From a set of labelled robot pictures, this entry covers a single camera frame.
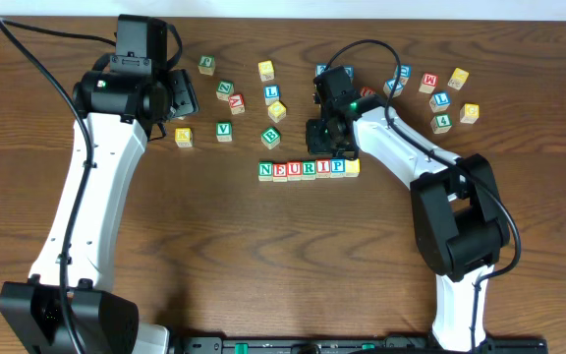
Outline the blue P block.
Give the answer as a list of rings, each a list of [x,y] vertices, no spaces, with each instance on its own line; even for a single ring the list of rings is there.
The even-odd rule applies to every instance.
[[[333,158],[330,160],[330,177],[343,178],[346,174],[346,162],[341,158]]]

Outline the green N block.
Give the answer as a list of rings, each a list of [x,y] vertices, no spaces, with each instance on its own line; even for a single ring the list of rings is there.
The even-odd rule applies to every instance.
[[[273,166],[274,164],[269,161],[260,161],[258,163],[258,180],[261,182],[273,180]]]

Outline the yellow S block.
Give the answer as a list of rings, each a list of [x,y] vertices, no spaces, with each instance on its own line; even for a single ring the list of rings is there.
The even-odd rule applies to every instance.
[[[361,172],[361,163],[358,159],[345,160],[345,176],[349,178],[358,177]]]

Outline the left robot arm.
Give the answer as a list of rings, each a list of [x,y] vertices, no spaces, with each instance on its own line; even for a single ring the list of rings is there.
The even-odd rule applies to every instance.
[[[23,282],[7,281],[0,313],[30,353],[167,353],[170,332],[145,324],[115,295],[114,257],[125,200],[148,143],[165,123],[198,112],[176,28],[122,15],[113,51],[64,99],[75,117],[72,158],[48,237]]]

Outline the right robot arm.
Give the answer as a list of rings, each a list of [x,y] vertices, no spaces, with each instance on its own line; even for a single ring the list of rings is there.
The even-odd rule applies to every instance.
[[[433,338],[444,350],[478,350],[485,288],[510,240],[490,164],[432,144],[383,97],[361,95],[342,66],[322,70],[313,84],[320,116],[307,124],[309,153],[331,156],[331,174],[344,175],[365,152],[409,189],[416,244],[436,275]]]

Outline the red I block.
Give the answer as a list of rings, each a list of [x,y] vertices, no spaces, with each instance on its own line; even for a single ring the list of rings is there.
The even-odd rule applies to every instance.
[[[317,159],[315,161],[316,177],[317,178],[330,178],[331,177],[331,160],[330,159]]]

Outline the green R block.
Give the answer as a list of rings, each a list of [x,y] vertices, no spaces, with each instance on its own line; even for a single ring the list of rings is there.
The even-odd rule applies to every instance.
[[[302,162],[302,179],[303,180],[316,179],[316,162],[314,160]]]

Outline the red E block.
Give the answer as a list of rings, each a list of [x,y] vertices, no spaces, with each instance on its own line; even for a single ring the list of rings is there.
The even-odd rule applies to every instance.
[[[272,181],[273,182],[287,182],[288,181],[288,173],[287,173],[287,164],[286,163],[274,163],[273,164]]]

